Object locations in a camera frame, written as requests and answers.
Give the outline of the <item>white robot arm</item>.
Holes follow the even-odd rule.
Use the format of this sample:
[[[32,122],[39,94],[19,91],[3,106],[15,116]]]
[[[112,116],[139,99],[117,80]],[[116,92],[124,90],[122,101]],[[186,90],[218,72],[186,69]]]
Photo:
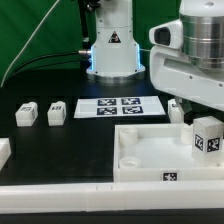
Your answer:
[[[148,71],[155,89],[224,112],[224,0],[181,0],[179,18],[149,30],[149,66],[133,38],[132,0],[83,0],[96,18],[91,79],[121,82]]]

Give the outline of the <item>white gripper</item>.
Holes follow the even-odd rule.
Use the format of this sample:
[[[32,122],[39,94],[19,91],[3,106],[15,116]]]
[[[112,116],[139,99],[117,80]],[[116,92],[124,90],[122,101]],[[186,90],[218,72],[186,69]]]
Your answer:
[[[191,124],[190,101],[224,111],[224,19],[177,19],[149,31],[150,80],[175,97]]]

